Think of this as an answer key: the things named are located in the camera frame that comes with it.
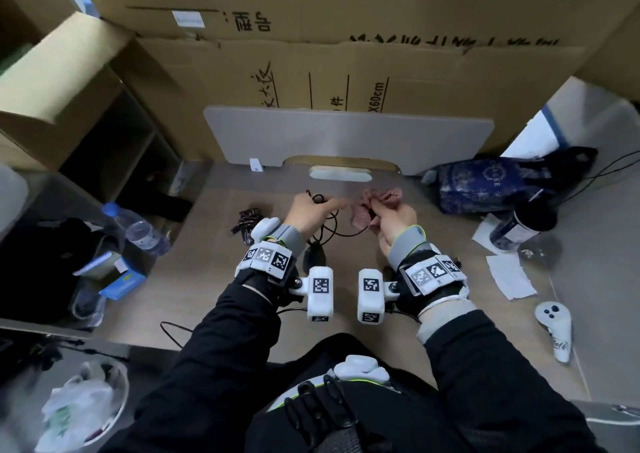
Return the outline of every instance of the white plastic bag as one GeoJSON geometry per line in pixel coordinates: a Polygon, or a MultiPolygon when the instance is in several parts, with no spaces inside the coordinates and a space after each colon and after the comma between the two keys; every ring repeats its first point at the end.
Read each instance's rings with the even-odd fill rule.
{"type": "Polygon", "coordinates": [[[109,419],[112,397],[111,386],[97,379],[69,381],[53,389],[42,408],[45,432],[36,452],[65,453],[82,448],[109,419]]]}

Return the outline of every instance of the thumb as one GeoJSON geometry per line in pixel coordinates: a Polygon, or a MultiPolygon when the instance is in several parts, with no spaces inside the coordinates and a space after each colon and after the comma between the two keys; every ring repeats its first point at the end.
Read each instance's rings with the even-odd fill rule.
{"type": "Polygon", "coordinates": [[[336,199],[334,197],[332,199],[329,199],[327,202],[324,202],[324,204],[320,204],[320,205],[323,207],[323,210],[326,211],[326,213],[328,214],[335,211],[341,211],[342,209],[347,207],[348,203],[349,203],[348,199],[336,199]]]}
{"type": "Polygon", "coordinates": [[[389,218],[396,214],[396,211],[388,209],[378,199],[371,199],[371,208],[373,209],[373,212],[380,216],[380,218],[389,218]]]}

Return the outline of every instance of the pink cloth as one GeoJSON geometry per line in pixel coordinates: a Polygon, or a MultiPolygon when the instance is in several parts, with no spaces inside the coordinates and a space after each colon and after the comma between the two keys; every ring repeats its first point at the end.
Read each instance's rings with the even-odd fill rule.
{"type": "Polygon", "coordinates": [[[371,219],[369,210],[371,209],[371,199],[378,199],[385,207],[396,210],[400,206],[400,199],[402,199],[402,190],[391,189],[386,192],[381,192],[376,189],[367,189],[360,199],[357,199],[351,204],[351,210],[353,211],[353,217],[351,218],[351,225],[357,230],[363,230],[365,228],[378,229],[380,228],[380,217],[375,216],[371,219]]]}

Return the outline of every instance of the black jacket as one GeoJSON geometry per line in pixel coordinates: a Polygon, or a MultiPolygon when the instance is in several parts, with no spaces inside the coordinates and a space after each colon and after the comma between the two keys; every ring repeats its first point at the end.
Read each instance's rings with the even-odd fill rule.
{"type": "MultiPolygon", "coordinates": [[[[229,285],[162,385],[140,403],[135,423],[100,452],[306,451],[282,410],[256,413],[347,353],[367,351],[339,334],[298,361],[268,364],[279,333],[280,319],[268,301],[229,285]]],[[[447,323],[425,349],[437,392],[384,363],[392,383],[406,393],[344,383],[356,417],[389,438],[396,451],[603,451],[583,414],[551,389],[483,312],[447,323]]]]}

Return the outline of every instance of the wooden desk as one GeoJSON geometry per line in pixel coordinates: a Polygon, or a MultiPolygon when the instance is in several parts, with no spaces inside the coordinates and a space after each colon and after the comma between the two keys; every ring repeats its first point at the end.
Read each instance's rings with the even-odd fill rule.
{"type": "MultiPolygon", "coordinates": [[[[159,323],[167,320],[193,328],[215,305],[246,252],[240,236],[229,232],[239,211],[258,206],[265,215],[284,218],[293,196],[307,188],[314,193],[356,197],[364,188],[373,186],[401,187],[404,201],[415,207],[428,239],[443,253],[462,262],[474,303],[556,390],[570,399],[588,400],[575,357],[571,366],[557,362],[547,331],[533,315],[540,301],[554,297],[546,271],[531,262],[524,263],[539,296],[508,301],[489,272],[485,256],[490,252],[471,240],[479,219],[442,215],[424,197],[419,182],[390,172],[374,173],[374,180],[367,185],[316,181],[308,177],[307,167],[298,165],[267,169],[263,174],[251,172],[248,166],[214,166],[172,251],[159,260],[142,288],[109,304],[104,322],[93,336],[111,342],[175,349],[159,323]]],[[[340,212],[338,231],[351,233],[350,218],[350,210],[340,212]]],[[[332,320],[311,323],[303,312],[284,313],[280,341],[271,350],[269,359],[294,360],[322,338],[346,331],[395,367],[405,368],[434,384],[427,356],[415,338],[417,326],[412,320],[387,315],[380,326],[367,326],[356,319],[358,271],[366,267],[381,269],[383,263],[375,237],[368,232],[350,238],[335,236],[325,251],[335,279],[332,320]]],[[[188,340],[186,332],[173,328],[171,332],[177,340],[188,340]]]]}

